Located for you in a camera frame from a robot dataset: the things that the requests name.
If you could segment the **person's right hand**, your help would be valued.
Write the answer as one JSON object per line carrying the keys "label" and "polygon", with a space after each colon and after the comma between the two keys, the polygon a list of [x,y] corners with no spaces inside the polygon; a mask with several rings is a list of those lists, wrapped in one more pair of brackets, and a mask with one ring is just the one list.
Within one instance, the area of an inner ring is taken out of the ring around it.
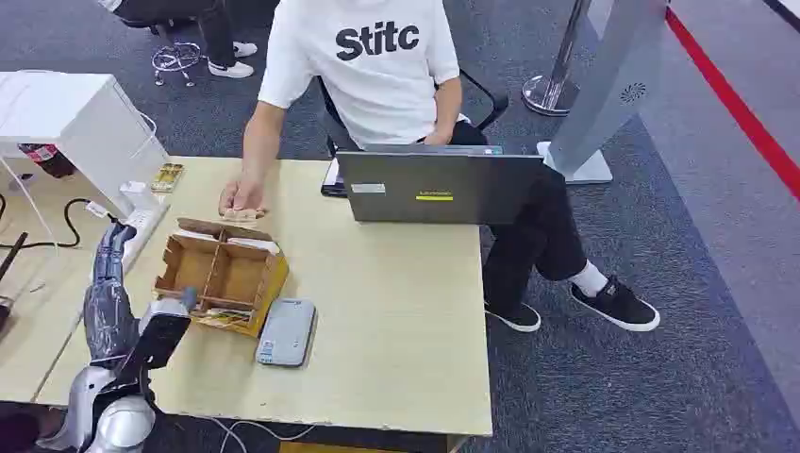
{"label": "person's right hand", "polygon": [[238,177],[221,190],[218,214],[228,219],[260,219],[267,209],[263,204],[264,180]]}

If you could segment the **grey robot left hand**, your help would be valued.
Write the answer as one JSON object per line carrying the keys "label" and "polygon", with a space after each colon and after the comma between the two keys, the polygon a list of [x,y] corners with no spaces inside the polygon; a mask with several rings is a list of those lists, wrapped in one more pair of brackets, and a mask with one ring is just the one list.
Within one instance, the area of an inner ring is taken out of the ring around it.
{"label": "grey robot left hand", "polygon": [[83,300],[83,324],[90,365],[115,368],[139,340],[139,320],[133,315],[124,286],[125,243],[134,238],[133,226],[108,226],[94,256],[92,282]]}

